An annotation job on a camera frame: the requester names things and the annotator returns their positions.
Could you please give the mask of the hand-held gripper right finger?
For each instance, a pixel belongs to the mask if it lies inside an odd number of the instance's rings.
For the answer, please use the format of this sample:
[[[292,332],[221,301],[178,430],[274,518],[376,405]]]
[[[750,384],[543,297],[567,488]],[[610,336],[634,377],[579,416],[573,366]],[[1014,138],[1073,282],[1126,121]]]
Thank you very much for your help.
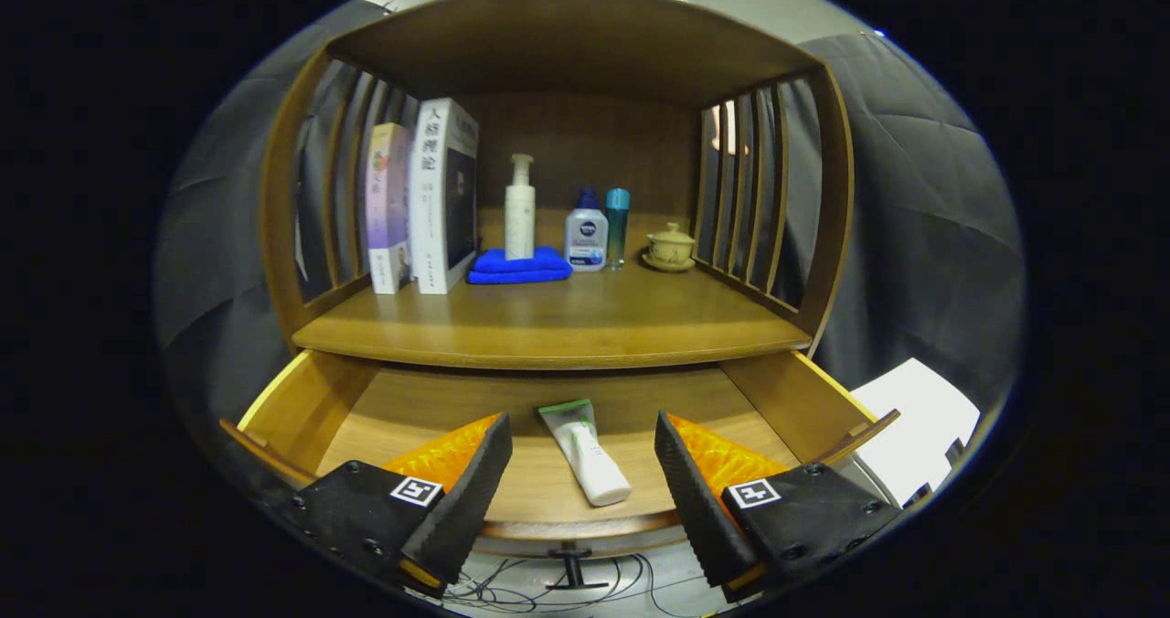
[[[811,581],[874,538],[901,506],[827,464],[776,464],[660,412],[654,451],[707,583],[727,600]]]

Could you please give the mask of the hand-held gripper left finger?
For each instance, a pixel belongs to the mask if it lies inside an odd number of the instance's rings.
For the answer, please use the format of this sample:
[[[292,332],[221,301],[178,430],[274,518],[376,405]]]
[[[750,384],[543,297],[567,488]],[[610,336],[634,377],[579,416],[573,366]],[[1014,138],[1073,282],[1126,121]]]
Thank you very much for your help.
[[[383,467],[338,465],[284,492],[274,514],[373,581],[440,598],[484,530],[511,455],[511,420],[498,412]]]

